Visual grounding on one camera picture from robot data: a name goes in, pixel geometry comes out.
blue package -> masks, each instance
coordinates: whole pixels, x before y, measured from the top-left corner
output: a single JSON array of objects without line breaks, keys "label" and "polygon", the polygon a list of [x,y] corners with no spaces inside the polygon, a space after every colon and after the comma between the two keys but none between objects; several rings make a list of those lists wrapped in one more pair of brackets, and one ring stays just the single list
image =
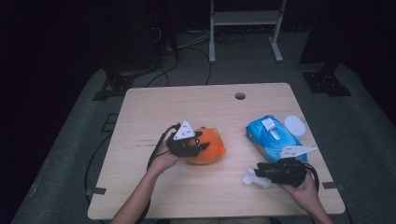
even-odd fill
[{"label": "blue package", "polygon": [[[247,138],[269,162],[280,160],[279,153],[284,146],[302,145],[297,138],[272,115],[267,115],[261,119],[250,122],[246,129]],[[297,159],[308,162],[306,153],[298,156]]]}]

dark background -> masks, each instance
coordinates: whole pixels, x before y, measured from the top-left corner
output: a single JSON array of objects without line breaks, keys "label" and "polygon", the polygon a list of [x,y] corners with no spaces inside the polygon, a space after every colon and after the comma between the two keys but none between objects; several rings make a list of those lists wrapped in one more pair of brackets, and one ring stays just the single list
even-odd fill
[{"label": "dark background", "polygon": [[[157,64],[161,45],[150,44],[149,27],[209,27],[209,1],[174,0],[174,17],[156,1],[132,2],[1,2],[0,222],[15,215],[94,72],[105,64]],[[216,7],[278,8],[274,2],[217,0]],[[301,63],[336,60],[353,69],[396,123],[394,10],[395,3],[384,0],[289,1],[282,30],[312,27]]]}]

white label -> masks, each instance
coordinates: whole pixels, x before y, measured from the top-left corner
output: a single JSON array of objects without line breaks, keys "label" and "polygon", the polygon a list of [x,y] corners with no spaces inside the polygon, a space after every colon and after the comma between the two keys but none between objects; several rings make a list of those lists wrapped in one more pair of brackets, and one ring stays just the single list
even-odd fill
[{"label": "white label", "polygon": [[272,119],[264,119],[262,120],[262,124],[267,131],[273,130],[275,128],[275,123]]}]

white round object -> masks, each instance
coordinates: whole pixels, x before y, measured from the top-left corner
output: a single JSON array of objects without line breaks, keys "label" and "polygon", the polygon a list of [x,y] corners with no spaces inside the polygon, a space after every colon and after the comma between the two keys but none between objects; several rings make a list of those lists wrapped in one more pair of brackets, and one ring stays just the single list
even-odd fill
[{"label": "white round object", "polygon": [[303,121],[294,115],[285,118],[285,127],[294,135],[301,136],[306,132],[306,126]]}]

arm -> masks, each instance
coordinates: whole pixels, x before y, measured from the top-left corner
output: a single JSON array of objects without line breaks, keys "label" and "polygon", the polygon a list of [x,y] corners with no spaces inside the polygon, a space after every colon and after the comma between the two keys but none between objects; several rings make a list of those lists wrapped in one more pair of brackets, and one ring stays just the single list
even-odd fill
[{"label": "arm", "polygon": [[311,172],[308,171],[306,173],[305,181],[298,188],[294,188],[290,185],[279,185],[279,187],[290,194],[294,201],[312,217],[315,223],[333,224],[319,200],[317,188],[311,176]]},{"label": "arm", "polygon": [[175,165],[179,158],[170,152],[166,146],[166,141],[162,143],[157,155],[145,175],[140,180],[134,192],[120,208],[117,214],[111,221],[112,224],[116,223],[135,223],[145,210],[152,192],[154,191],[155,183],[158,177],[168,168]]}]

